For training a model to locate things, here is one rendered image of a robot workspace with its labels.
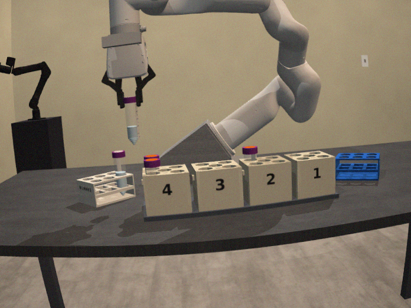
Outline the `beige tube rack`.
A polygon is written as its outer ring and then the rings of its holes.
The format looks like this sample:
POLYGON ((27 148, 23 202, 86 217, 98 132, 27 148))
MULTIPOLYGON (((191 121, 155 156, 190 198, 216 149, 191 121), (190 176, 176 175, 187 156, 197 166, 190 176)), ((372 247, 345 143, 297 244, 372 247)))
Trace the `beige tube rack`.
POLYGON ((134 178, 131 173, 126 173, 124 176, 116 176, 115 171, 103 173, 100 175, 90 176, 82 179, 77 179, 77 190, 79 195, 79 202, 87 204, 93 207, 101 207, 104 205, 112 204, 114 202, 123 201, 125 199, 136 197, 134 178), (110 175, 114 174, 114 175, 110 175), (104 176, 101 178, 96 178, 104 176), (130 177, 129 177, 130 176, 130 177), (127 177, 127 187, 118 188, 116 186, 116 180, 127 177), (112 178, 112 179, 107 179, 112 178), (84 181, 86 179, 91 179, 84 181), (94 182, 99 181, 99 182, 94 182), (109 184, 95 186, 105 182, 115 181, 109 184), (95 186, 95 187, 94 187, 95 186), (128 190, 128 191, 127 191, 128 190), (126 194, 122 196, 120 192, 126 191, 126 194))

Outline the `blue tube rack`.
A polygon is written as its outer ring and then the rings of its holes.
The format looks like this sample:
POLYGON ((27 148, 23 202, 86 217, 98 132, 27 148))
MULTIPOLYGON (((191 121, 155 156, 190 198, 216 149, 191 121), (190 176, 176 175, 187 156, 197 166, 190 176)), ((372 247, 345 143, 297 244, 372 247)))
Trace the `blue tube rack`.
POLYGON ((335 180, 378 181, 379 168, 380 153, 339 153, 335 158, 335 180), (378 160, 378 163, 340 163, 340 160, 378 160))

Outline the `beige bucket adapter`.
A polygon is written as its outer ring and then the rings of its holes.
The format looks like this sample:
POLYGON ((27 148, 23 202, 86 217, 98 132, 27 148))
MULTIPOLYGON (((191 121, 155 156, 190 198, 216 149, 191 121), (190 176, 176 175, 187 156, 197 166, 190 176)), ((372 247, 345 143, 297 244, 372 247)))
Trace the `beige bucket adapter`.
POLYGON ((244 206, 242 167, 234 160, 192 163, 191 171, 199 212, 244 206))
POLYGON ((292 200, 291 161, 276 155, 258 157, 254 161, 239 159, 239 165, 243 175, 243 199, 250 206, 292 200))
POLYGON ((292 162, 292 196, 296 199, 335 194, 335 156, 315 151, 283 157, 292 162))
POLYGON ((186 165, 159 168, 157 175, 146 175, 145 168, 142 170, 147 217, 193 212, 190 174, 186 165))

